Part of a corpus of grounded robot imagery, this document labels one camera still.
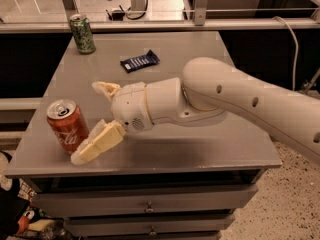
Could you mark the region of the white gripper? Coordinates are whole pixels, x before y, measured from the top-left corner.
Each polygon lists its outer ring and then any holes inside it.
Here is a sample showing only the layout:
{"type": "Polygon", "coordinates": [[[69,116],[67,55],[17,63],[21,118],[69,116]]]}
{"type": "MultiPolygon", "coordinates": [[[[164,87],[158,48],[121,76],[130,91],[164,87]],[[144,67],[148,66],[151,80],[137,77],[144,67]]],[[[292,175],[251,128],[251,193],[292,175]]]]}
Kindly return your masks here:
{"type": "Polygon", "coordinates": [[[153,128],[146,105],[146,84],[143,82],[121,88],[115,83],[96,81],[94,91],[111,102],[112,122],[101,119],[90,131],[89,136],[71,155],[71,163],[83,165],[121,143],[129,133],[138,133],[153,128]]]}

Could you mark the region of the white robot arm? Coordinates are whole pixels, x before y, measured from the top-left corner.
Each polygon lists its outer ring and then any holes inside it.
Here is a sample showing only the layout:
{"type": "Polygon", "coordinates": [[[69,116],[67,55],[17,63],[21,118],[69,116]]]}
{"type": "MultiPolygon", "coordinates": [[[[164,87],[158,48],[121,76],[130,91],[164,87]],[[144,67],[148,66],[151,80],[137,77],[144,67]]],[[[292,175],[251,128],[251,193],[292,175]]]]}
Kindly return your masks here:
{"type": "Polygon", "coordinates": [[[100,120],[71,155],[86,164],[123,141],[164,123],[206,126],[225,112],[260,127],[309,160],[320,162],[320,100],[266,83],[220,60],[190,60],[180,78],[126,86],[97,81],[93,89],[111,105],[113,120],[100,120]]]}

